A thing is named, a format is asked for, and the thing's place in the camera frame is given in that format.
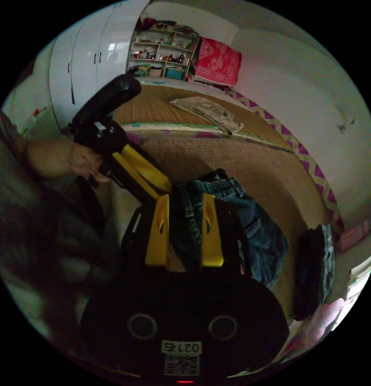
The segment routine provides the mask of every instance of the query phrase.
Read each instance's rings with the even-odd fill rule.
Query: purple zigzag pattern
[[[282,138],[292,147],[295,154],[298,156],[303,166],[309,172],[312,177],[319,193],[324,199],[327,207],[329,220],[333,229],[333,232],[340,235],[344,232],[345,226],[342,216],[339,211],[337,200],[334,192],[331,190],[329,183],[327,182],[323,172],[317,165],[315,160],[311,157],[307,149],[291,134],[291,132],[280,123],[278,119],[272,116],[269,112],[265,111],[254,101],[251,101],[244,95],[238,93],[235,90],[226,92],[227,95],[243,103],[245,106],[250,108],[255,114],[262,117],[267,123],[276,130]]]

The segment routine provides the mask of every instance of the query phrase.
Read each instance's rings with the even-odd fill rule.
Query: shelf
[[[134,47],[135,45],[156,45],[157,47],[170,48],[170,49],[179,49],[179,50],[181,50],[181,51],[194,52],[194,51],[192,51],[191,49],[182,48],[182,47],[177,47],[176,45],[171,45],[171,44],[144,43],[144,42],[141,42],[141,41],[135,41],[135,42],[133,43],[133,47]]]
[[[176,63],[176,62],[172,62],[172,61],[170,61],[170,60],[157,60],[157,59],[133,59],[133,58],[131,58],[129,61],[130,61],[130,62],[133,62],[133,61],[139,61],[139,62],[158,62],[158,63],[170,63],[170,64],[173,64],[173,65],[176,65],[176,66],[188,67],[188,64],[181,64],[181,63]]]
[[[168,34],[176,34],[176,35],[185,35],[189,36],[190,38],[199,39],[198,36],[190,35],[189,33],[184,32],[177,32],[177,31],[168,31],[167,29],[160,29],[160,28],[149,28],[146,31],[138,31],[138,33],[147,33],[147,32],[161,32],[161,33],[168,33]]]

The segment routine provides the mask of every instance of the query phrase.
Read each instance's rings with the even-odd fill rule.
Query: clothes
[[[203,193],[213,194],[216,199],[236,208],[249,243],[251,261],[244,261],[244,264],[254,279],[272,287],[281,273],[289,248],[288,240],[239,182],[228,178],[222,169],[172,187],[169,241],[186,270],[194,271],[200,267]]]
[[[38,332],[73,353],[89,297],[111,280],[107,257],[84,210],[32,179],[17,136],[1,114],[0,275]]]
[[[280,354],[280,358],[283,361],[291,360],[314,347],[324,337],[326,328],[335,321],[344,304],[345,300],[342,298],[331,304],[322,304],[313,316],[301,324],[297,334]]]
[[[170,104],[216,124],[223,132],[230,135],[239,132],[244,127],[244,123],[234,121],[234,115],[227,109],[207,98],[193,96],[175,99]]]
[[[330,224],[310,229],[298,240],[295,320],[313,315],[333,283],[334,247]]]

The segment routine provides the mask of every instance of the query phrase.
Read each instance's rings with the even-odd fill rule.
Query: pink blanket
[[[242,62],[242,54],[224,43],[202,37],[196,81],[235,86]]]

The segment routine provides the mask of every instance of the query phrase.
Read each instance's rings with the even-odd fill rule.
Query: denim jeans
[[[228,178],[223,169],[172,188],[169,240],[185,269],[193,272],[200,267],[203,193],[212,194],[236,209],[249,245],[250,261],[244,264],[255,280],[272,287],[281,273],[288,240],[263,208],[246,194],[235,178]]]

